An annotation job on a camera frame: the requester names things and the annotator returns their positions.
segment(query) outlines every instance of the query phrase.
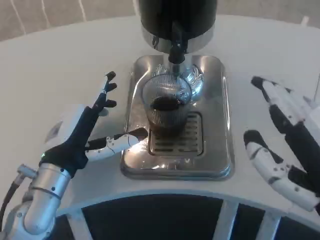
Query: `drip tray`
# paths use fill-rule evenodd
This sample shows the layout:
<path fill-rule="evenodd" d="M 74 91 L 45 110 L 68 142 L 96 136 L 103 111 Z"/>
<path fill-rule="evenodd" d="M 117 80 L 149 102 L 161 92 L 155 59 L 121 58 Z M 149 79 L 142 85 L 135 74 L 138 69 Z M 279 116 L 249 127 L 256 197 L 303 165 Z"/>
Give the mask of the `drip tray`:
<path fill-rule="evenodd" d="M 190 106 L 185 129 L 176 138 L 160 138 L 153 134 L 141 99 L 144 83 L 163 69 L 163 56 L 147 55 L 134 63 L 125 131 L 145 128 L 149 137 L 123 151 L 121 171 L 126 176 L 135 179 L 225 180 L 234 172 L 224 66 L 213 56 L 192 56 L 191 62 L 190 69 L 199 71 L 198 75 L 187 74 L 194 90 L 192 94 L 195 92 L 196 97 Z"/>
<path fill-rule="evenodd" d="M 149 151 L 154 156 L 194 157 L 203 152 L 202 120 L 197 112 L 189 113 L 183 132 L 175 138 L 158 137 L 150 131 Z"/>

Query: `metal cylinder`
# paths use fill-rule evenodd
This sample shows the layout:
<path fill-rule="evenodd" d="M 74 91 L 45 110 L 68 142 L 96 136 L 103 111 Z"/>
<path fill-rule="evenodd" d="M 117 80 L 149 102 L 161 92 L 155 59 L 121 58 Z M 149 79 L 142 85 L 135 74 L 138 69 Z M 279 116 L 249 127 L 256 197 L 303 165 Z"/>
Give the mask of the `metal cylinder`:
<path fill-rule="evenodd" d="M 23 198 L 24 201 L 31 201 L 24 218 L 28 233 L 42 234 L 52 224 L 70 179 L 65 169 L 50 163 L 41 164 Z"/>
<path fill-rule="evenodd" d="M 71 177 L 67 170 L 50 163 L 43 163 L 30 188 L 48 191 L 61 199 L 70 179 Z"/>

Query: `white countertop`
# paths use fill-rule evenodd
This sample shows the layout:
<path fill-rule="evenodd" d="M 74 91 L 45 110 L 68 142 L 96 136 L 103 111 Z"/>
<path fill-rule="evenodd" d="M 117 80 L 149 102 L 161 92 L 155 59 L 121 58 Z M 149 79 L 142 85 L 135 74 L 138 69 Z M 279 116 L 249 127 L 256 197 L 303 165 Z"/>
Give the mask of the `white countertop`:
<path fill-rule="evenodd" d="M 302 94 L 315 94 L 320 73 L 320 30 L 259 18 L 218 15 L 212 41 L 200 54 L 225 65 L 229 81 L 235 173 L 225 181 L 132 180 L 120 171 L 120 155 L 88 163 L 72 179 L 58 215 L 95 203 L 144 194 L 197 194 L 239 201 L 290 216 L 320 230 L 320 217 L 279 195 L 251 165 L 243 143 L 247 129 L 259 130 L 270 148 L 298 164 L 274 127 L 262 94 L 250 85 L 259 75 Z M 118 105 L 99 120 L 93 137 L 124 128 L 133 62 L 159 54 L 143 40 L 135 16 L 59 27 L 0 43 L 0 199 L 21 164 L 36 168 L 48 130 L 68 103 L 91 105 L 103 73 L 115 71 Z M 18 189 L 7 209 L 21 201 L 29 182 Z"/>

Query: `espresso machine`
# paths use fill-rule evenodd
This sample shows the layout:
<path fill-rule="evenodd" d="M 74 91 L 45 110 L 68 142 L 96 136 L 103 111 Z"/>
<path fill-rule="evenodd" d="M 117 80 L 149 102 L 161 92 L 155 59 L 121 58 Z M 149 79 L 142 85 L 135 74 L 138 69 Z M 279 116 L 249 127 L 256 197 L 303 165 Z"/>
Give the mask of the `espresso machine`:
<path fill-rule="evenodd" d="M 139 0 L 145 41 L 163 55 L 140 57 L 133 65 L 125 131 L 145 128 L 148 137 L 122 154 L 121 170 L 137 179 L 224 180 L 234 172 L 228 83 L 220 60 L 192 55 L 213 37 L 217 0 Z M 173 73 L 188 81 L 191 109 L 178 137 L 150 130 L 142 87 Z"/>

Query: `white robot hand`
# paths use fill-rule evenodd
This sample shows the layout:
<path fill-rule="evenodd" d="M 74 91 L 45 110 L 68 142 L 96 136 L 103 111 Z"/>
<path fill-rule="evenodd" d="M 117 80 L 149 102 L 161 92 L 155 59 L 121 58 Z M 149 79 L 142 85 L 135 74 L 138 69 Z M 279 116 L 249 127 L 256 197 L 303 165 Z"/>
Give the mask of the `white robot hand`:
<path fill-rule="evenodd" d="M 269 103 L 271 119 L 301 163 L 287 164 L 270 150 L 259 132 L 244 134 L 246 152 L 263 179 L 301 208 L 320 215 L 320 107 L 277 83 L 254 77 L 251 83 Z"/>

